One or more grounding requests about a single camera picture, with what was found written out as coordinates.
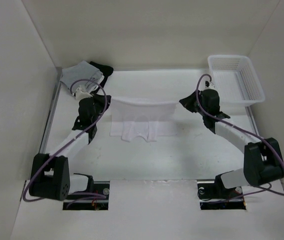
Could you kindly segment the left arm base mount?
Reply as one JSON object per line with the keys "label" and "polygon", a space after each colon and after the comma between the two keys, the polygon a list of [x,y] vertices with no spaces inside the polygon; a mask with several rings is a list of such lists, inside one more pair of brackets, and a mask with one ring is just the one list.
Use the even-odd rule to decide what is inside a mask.
{"label": "left arm base mount", "polygon": [[110,182],[95,181],[89,190],[72,193],[63,201],[64,211],[107,211]]}

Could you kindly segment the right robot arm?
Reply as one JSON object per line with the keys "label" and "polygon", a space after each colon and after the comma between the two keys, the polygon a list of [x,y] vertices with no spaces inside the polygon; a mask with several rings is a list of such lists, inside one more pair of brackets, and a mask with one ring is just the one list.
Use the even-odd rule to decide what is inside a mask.
{"label": "right robot arm", "polygon": [[244,154],[242,168],[215,177],[213,190],[216,196],[225,198],[237,187],[259,187],[284,177],[284,168],[278,160],[281,157],[278,142],[274,138],[258,140],[246,130],[236,129],[231,117],[220,110],[216,90],[196,90],[179,103],[189,112],[199,113],[207,129]]}

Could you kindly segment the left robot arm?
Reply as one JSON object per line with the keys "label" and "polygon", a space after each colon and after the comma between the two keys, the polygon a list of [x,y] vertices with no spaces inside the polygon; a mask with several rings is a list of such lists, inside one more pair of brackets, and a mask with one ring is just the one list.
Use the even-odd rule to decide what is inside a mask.
{"label": "left robot arm", "polygon": [[40,199],[63,201],[68,195],[79,195],[89,199],[94,194],[91,175],[71,173],[71,160],[94,139],[101,116],[109,108],[110,95],[94,95],[79,101],[79,116],[69,136],[49,153],[34,156],[29,194]]}

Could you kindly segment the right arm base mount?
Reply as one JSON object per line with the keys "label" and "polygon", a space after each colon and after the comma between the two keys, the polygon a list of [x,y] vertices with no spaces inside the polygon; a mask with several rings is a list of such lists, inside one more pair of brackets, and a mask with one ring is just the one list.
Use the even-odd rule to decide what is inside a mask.
{"label": "right arm base mount", "polygon": [[241,187],[224,188],[214,181],[197,182],[201,210],[246,210]]}

